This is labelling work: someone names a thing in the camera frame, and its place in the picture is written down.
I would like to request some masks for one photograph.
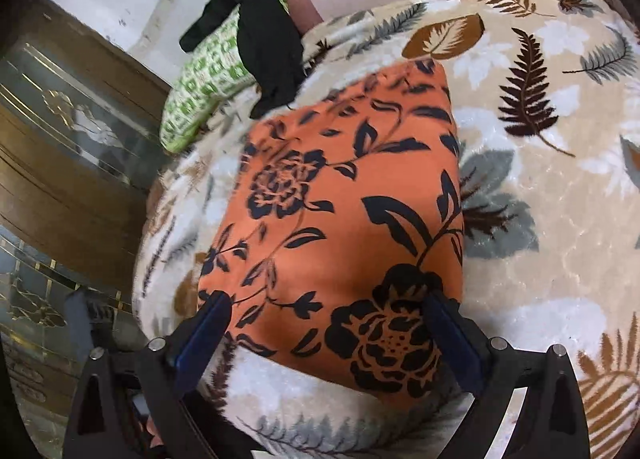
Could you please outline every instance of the brown leaf print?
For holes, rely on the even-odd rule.
[[[460,179],[460,200],[464,205],[466,200],[472,197],[480,189],[480,185],[468,187],[469,180],[474,176],[476,169],[469,175]],[[502,230],[507,233],[507,223],[515,216],[505,214],[508,206],[495,208],[492,210],[489,206],[476,206],[463,208],[462,214],[465,220],[465,237],[469,237],[472,241],[475,239],[474,231],[477,230],[489,238],[495,239],[495,230]]]
[[[222,356],[216,370],[211,373],[211,383],[206,383],[209,391],[211,404],[216,410],[226,407],[226,390],[228,389],[228,379],[231,369],[234,366],[234,356],[238,345],[228,337],[222,341],[224,346]]]
[[[616,345],[602,334],[600,360],[578,353],[578,364],[587,376],[578,382],[587,416],[592,459],[613,458],[638,423],[640,414],[640,349],[638,317],[634,313],[623,342],[616,331]]]
[[[622,155],[625,160],[626,173],[640,190],[640,147],[620,136]]]
[[[537,136],[547,147],[574,158],[573,154],[556,147],[542,134],[542,131],[556,124],[558,116],[553,115],[555,109],[546,98],[549,84],[545,81],[546,67],[540,43],[533,35],[527,35],[517,28],[512,30],[520,37],[522,48],[518,59],[514,61],[516,67],[510,68],[515,78],[507,78],[512,85],[500,86],[506,93],[501,96],[506,105],[498,107],[505,114],[500,119],[510,124],[504,130],[519,138]]]
[[[558,0],[558,6],[564,12],[572,12],[574,10],[580,10],[584,13],[587,9],[596,9],[598,6],[592,2],[586,0]]]
[[[428,54],[436,60],[448,60],[475,46],[483,33],[484,23],[478,14],[429,24],[414,33],[402,56],[417,58]]]
[[[151,222],[149,223],[149,236],[153,237],[162,229],[167,219],[169,219],[169,216],[171,215],[171,210],[174,207],[175,199],[175,197],[171,198],[166,204],[164,204],[164,206],[162,206],[160,210],[156,211],[156,214],[153,216]]]
[[[499,10],[502,14],[511,14],[518,18],[539,15],[541,17],[553,17],[553,15],[539,14],[536,12],[536,3],[530,0],[478,0]]]
[[[191,193],[191,190],[197,187],[200,184],[200,181],[204,179],[204,177],[209,173],[209,167],[213,162],[213,153],[207,153],[201,160],[197,160],[197,162],[193,163],[187,171],[185,171],[185,176],[189,177],[189,189],[187,194]]]
[[[191,318],[198,310],[198,281],[193,270],[182,279],[174,296],[174,311],[182,318]]]
[[[513,215],[504,215],[507,207],[498,210],[489,210],[486,206],[468,208],[463,211],[465,219],[465,237],[474,240],[474,230],[495,239],[495,232],[502,230],[507,233],[507,223],[514,218]]]

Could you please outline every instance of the black flower print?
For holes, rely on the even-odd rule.
[[[322,150],[301,154],[289,150],[282,158],[256,173],[247,199],[253,219],[260,219],[275,210],[278,219],[292,215],[305,205],[309,183],[326,165]]]
[[[391,267],[372,299],[332,312],[324,341],[340,358],[351,360],[356,384],[367,391],[421,397],[430,387],[440,358],[422,322],[420,301],[442,280],[413,264]]]
[[[246,169],[249,168],[249,162],[257,152],[258,152],[258,149],[251,142],[247,141],[244,144],[244,148],[242,149],[242,154],[240,154],[240,166],[238,168],[238,174],[236,175],[236,184],[234,186],[234,191],[238,189],[238,186],[240,185],[240,178],[242,178],[242,176],[246,172]]]
[[[249,253],[249,244],[245,239],[239,239],[236,244],[225,248],[233,227],[233,223],[226,226],[225,229],[222,230],[222,233],[220,233],[218,242],[214,243],[209,248],[209,252],[202,263],[201,276],[209,275],[217,268],[221,269],[223,273],[229,273],[229,261],[227,260],[225,253],[229,255],[230,251],[233,256],[246,261]]]

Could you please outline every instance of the black clamp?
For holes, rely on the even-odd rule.
[[[78,383],[64,459],[142,459],[148,437],[132,393],[142,391],[169,457],[215,459],[183,398],[194,391],[231,320],[231,300],[216,291],[167,338],[136,352],[95,347]]]
[[[482,459],[492,445],[514,389],[527,388],[505,459],[589,459],[589,433],[566,349],[514,349],[488,339],[459,304],[433,291],[423,315],[460,387],[475,401],[438,459]]]

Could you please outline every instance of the gray leaf print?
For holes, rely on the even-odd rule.
[[[529,205],[500,192],[512,161],[513,151],[487,150],[470,156],[460,168],[467,257],[503,259],[523,249],[538,251]]]
[[[356,22],[360,22],[362,19],[364,19],[367,14],[370,14],[371,16],[373,16],[373,13],[371,13],[371,10],[362,10],[360,12],[354,13],[350,18],[349,21],[347,22],[347,25],[350,26],[351,24],[355,24]]]
[[[603,13],[602,8],[589,0],[558,0],[558,7],[566,14],[582,14],[593,17],[594,12]]]
[[[383,20],[382,24],[376,26],[372,36],[351,46],[347,54],[347,60],[355,54],[371,49],[371,46],[382,44],[382,42],[389,40],[398,33],[410,31],[418,23],[426,9],[427,5],[424,2],[418,2],[409,6],[404,12],[391,17],[390,20]]]
[[[626,173],[640,190],[640,147],[622,136],[620,136],[620,145],[625,158]]]
[[[631,44],[622,33],[607,26],[616,36],[611,44],[597,46],[589,53],[587,58],[580,57],[582,69],[575,71],[563,71],[564,74],[587,73],[594,82],[602,85],[603,80],[619,81],[620,76],[633,75],[638,66]]]
[[[440,437],[443,426],[457,422],[465,412],[453,407],[453,410],[443,410],[446,403],[459,398],[460,388],[444,369],[436,373],[436,378],[434,389],[426,399],[408,412],[383,421],[347,418],[334,428],[328,416],[318,421],[301,414],[293,425],[285,425],[277,415],[263,415],[253,425],[242,420],[241,423],[269,452],[283,457],[400,459],[414,447],[416,451],[422,448],[416,445],[418,440]]]

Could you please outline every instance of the black leaf print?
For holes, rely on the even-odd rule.
[[[436,120],[443,120],[448,124],[451,123],[451,118],[444,109],[439,107],[421,106],[411,110],[411,114],[415,116],[423,116],[425,118],[435,118]]]
[[[453,251],[456,254],[458,262],[460,263],[460,265],[462,265],[462,249],[458,246],[460,243],[458,242],[458,239],[456,237],[452,237],[450,240],[451,246],[453,246]]]
[[[309,123],[314,118],[314,116],[317,116],[319,114],[320,113],[317,111],[309,111],[304,116],[302,116],[302,118],[300,118],[300,121],[298,121],[298,125],[304,125]]]
[[[274,140],[285,141],[283,136],[287,132],[287,126],[284,124],[283,121],[281,121],[281,120],[270,120],[270,121],[267,122],[267,125],[271,126],[271,131],[270,131],[269,135]]]
[[[402,94],[423,94],[431,89],[435,89],[435,87],[431,84],[418,84],[409,87],[405,91],[402,91]]]
[[[320,136],[324,136],[326,138],[332,138],[337,136],[338,134],[342,134],[342,131],[337,131],[335,129],[324,129],[324,131],[320,132]]]
[[[438,205],[438,210],[440,211],[440,220],[444,221],[449,214],[449,198],[451,198],[453,203],[454,212],[457,212],[460,209],[460,200],[456,193],[456,187],[453,185],[453,181],[451,181],[446,170],[443,170],[440,175],[440,185],[442,187],[442,195],[438,196],[436,203]]]
[[[344,93],[344,88],[342,89],[329,89],[329,92],[326,95],[326,98],[323,100],[324,102],[337,102],[340,95]]]
[[[393,35],[408,32],[418,20],[420,20],[426,9],[427,6],[424,2],[418,2],[407,8],[404,12],[397,14],[391,20],[383,20],[382,24],[375,27],[371,37],[351,46],[347,54],[347,60],[355,54],[371,49],[372,46],[382,44],[382,42],[389,40]]]
[[[377,146],[375,152],[409,152],[411,150],[431,150],[427,144],[419,142],[415,138],[406,138],[399,142],[390,142]]]
[[[244,333],[240,333],[236,337],[236,343],[238,345],[241,345],[245,349],[249,349],[250,351],[256,353],[258,356],[261,356],[263,358],[270,358],[277,353],[277,351],[274,351],[273,349],[269,349],[267,346],[255,343],[248,334],[244,334]]]
[[[364,120],[356,131],[353,140],[353,150],[357,158],[361,158],[371,149],[373,143],[378,138],[378,131],[373,128],[367,120]]]
[[[396,114],[399,114],[402,112],[402,105],[396,102],[383,102],[382,100],[373,98],[370,104],[371,104],[371,108],[375,111],[391,112]]]
[[[306,351],[304,350],[304,348],[307,347],[311,342],[313,342],[314,338],[316,338],[317,335],[318,329],[309,329],[309,331],[307,331],[306,334],[302,337],[302,340],[300,340],[300,342],[298,342],[298,344],[290,351],[291,354],[293,354],[293,356],[297,358],[308,358],[309,356],[313,356],[314,354],[316,354],[322,348],[321,342],[318,342],[316,345],[311,347],[311,349],[308,349]]]
[[[249,309],[247,309],[242,314],[242,316],[240,317],[240,320],[236,324],[236,327],[238,329],[242,329],[245,325],[251,325],[256,320],[258,320],[258,317],[260,316],[260,313],[262,313],[263,310],[264,310],[264,303],[262,303],[261,305],[252,305]]]
[[[431,242],[431,236],[424,221],[417,213],[415,213],[414,210],[412,210],[412,208],[398,199],[382,195],[374,195],[370,197],[363,197],[361,201],[367,211],[369,220],[373,224],[386,225],[389,228],[389,232],[391,233],[393,240],[404,246],[414,257],[418,255],[418,250],[396,216],[399,216],[411,223],[417,232],[420,233],[420,236],[425,243]]]
[[[293,232],[289,236],[289,242],[284,247],[289,249],[298,248],[313,241],[321,241],[323,239],[326,239],[326,235],[324,235],[322,230],[316,227],[303,228],[302,230]]]
[[[449,134],[442,134],[440,136],[442,144],[451,151],[451,153],[458,158],[460,156],[460,146],[456,137],[449,132]]]
[[[254,280],[260,277],[263,265],[264,261],[260,261],[255,264],[254,267],[249,270],[249,273],[246,274],[246,277],[244,277],[244,280],[242,281],[242,284],[240,286],[244,287],[246,285],[252,285],[252,283],[254,283]]]
[[[588,58],[580,57],[582,69],[563,71],[562,73],[587,73],[594,82],[602,85],[603,80],[619,80],[619,76],[631,76],[638,70],[631,44],[617,30],[607,26],[616,36],[611,44],[598,46],[591,51]]]
[[[219,267],[225,273],[229,272],[229,263],[226,261],[224,255],[218,255],[216,257],[216,266]]]
[[[335,214],[334,204],[331,201],[311,201],[310,205],[311,206],[306,205],[306,209],[309,211],[331,212],[332,214]]]
[[[435,62],[432,58],[429,58],[428,60],[416,60],[415,67],[425,74],[432,75]]]
[[[349,118],[350,116],[356,114],[358,114],[358,112],[355,107],[353,107],[352,105],[347,105],[338,113],[338,116],[340,116],[340,118]]]
[[[260,242],[264,240],[265,235],[267,235],[267,224],[264,221],[260,221],[260,226],[258,227]]]
[[[372,93],[373,91],[375,91],[376,87],[378,87],[379,83],[380,82],[378,81],[378,75],[375,73],[370,74],[365,77],[364,83],[362,85],[362,90],[365,93]]]
[[[229,235],[231,235],[231,228],[234,227],[234,224],[231,223],[227,226],[222,233],[220,233],[220,239],[218,240],[218,244],[216,244],[216,248],[218,250],[223,249],[225,247],[226,242],[229,240]]]
[[[246,248],[237,248],[234,249],[234,255],[236,257],[239,257],[240,259],[242,259],[243,261],[246,260]]]
[[[337,170],[338,172],[340,172],[346,178],[351,179],[351,181],[355,181],[358,176],[358,167],[351,162],[339,163],[338,165],[335,165],[333,168],[334,170]]]
[[[312,302],[315,296],[315,291],[309,291],[291,305],[298,318],[309,320],[311,318],[309,312],[317,313],[322,309],[322,302]]]
[[[316,48],[318,48],[318,51],[309,59],[309,61],[305,65],[306,77],[309,77],[313,73],[313,71],[316,70],[318,64],[324,61],[326,56],[329,54],[329,50],[332,47],[333,46],[329,46],[329,43],[326,41],[326,39],[316,42]]]
[[[270,289],[274,289],[278,283],[278,270],[276,269],[276,263],[271,259],[267,264],[267,286]]]
[[[510,68],[515,78],[507,78],[513,86],[500,86],[507,93],[501,97],[506,106],[498,107],[506,115],[500,116],[500,119],[511,124],[504,130],[519,138],[537,136],[546,146],[574,158],[573,154],[556,147],[542,134],[542,131],[556,124],[558,116],[553,115],[555,109],[546,98],[549,84],[545,82],[546,67],[540,43],[533,35],[527,35],[517,28],[512,30],[520,37],[522,48],[518,60],[514,61],[517,67]]]

